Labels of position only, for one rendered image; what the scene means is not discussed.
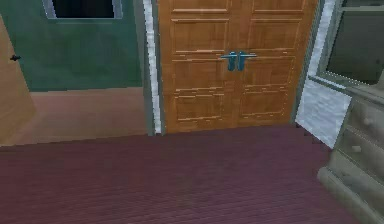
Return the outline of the brown panelled wooden door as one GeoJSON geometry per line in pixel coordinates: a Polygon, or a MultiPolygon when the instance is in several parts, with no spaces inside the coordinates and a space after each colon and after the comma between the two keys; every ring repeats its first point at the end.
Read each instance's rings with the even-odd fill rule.
{"type": "Polygon", "coordinates": [[[240,0],[240,126],[287,124],[318,0],[240,0]]]}
{"type": "Polygon", "coordinates": [[[161,79],[168,133],[230,126],[228,71],[234,0],[158,0],[161,79]]]}

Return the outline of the grey-green chest of drawers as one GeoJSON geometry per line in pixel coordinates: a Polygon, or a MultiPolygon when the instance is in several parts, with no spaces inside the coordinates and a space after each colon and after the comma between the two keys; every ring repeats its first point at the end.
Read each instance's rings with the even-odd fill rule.
{"type": "Polygon", "coordinates": [[[384,71],[345,92],[351,103],[317,178],[361,224],[384,224],[384,71]]]}

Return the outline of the plain light brown door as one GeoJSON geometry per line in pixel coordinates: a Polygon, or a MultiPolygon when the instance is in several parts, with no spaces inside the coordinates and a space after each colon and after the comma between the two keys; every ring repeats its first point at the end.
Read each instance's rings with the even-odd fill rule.
{"type": "Polygon", "coordinates": [[[0,15],[0,146],[6,145],[36,113],[20,59],[12,61],[12,55],[17,54],[0,15]]]}

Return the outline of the dark window with grey frame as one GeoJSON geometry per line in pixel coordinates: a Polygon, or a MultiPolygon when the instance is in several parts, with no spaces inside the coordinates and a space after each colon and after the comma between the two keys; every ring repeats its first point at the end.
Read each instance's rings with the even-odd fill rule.
{"type": "Polygon", "coordinates": [[[48,19],[121,19],[122,0],[42,0],[48,19]]]}

